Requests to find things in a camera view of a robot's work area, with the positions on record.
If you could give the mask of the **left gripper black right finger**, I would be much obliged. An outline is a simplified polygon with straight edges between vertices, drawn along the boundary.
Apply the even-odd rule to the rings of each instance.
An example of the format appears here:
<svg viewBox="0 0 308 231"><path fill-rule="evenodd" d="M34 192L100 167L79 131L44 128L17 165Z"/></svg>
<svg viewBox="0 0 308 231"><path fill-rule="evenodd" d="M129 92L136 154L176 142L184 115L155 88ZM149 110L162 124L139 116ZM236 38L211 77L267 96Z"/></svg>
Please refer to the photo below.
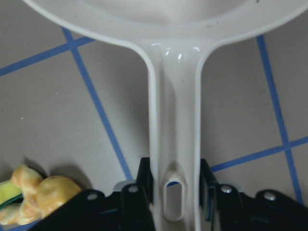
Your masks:
<svg viewBox="0 0 308 231"><path fill-rule="evenodd" d="M205 221L211 221L214 191L218 184L207 161L200 160L200 177L199 177L199 205L204 213Z"/></svg>

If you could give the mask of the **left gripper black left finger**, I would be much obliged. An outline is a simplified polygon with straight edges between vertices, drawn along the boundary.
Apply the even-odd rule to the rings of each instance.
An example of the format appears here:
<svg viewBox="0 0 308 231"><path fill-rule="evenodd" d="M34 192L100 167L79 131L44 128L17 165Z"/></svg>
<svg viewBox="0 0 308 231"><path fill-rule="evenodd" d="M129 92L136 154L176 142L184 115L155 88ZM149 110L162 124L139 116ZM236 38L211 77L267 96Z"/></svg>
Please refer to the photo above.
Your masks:
<svg viewBox="0 0 308 231"><path fill-rule="evenodd" d="M144 187L149 203L153 203L154 179L149 157L141 158L136 183Z"/></svg>

